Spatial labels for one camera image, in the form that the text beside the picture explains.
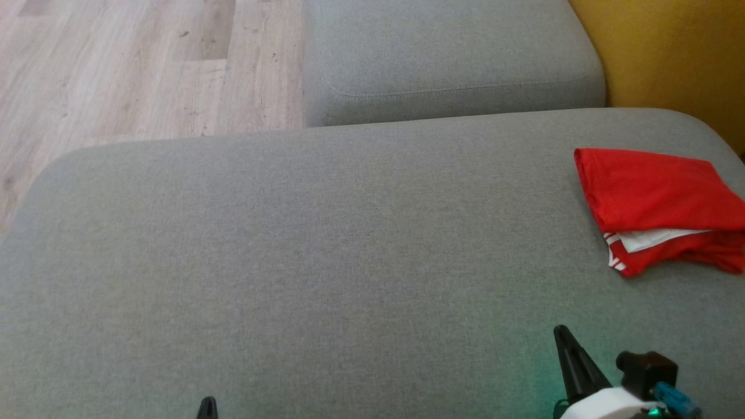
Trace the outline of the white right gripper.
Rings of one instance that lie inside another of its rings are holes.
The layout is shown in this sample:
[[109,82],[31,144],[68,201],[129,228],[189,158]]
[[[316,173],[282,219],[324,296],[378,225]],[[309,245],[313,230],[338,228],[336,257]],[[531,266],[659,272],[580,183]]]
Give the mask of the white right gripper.
[[663,403],[644,402],[610,381],[579,344],[569,328],[553,330],[567,401],[559,401],[553,418],[666,418]]

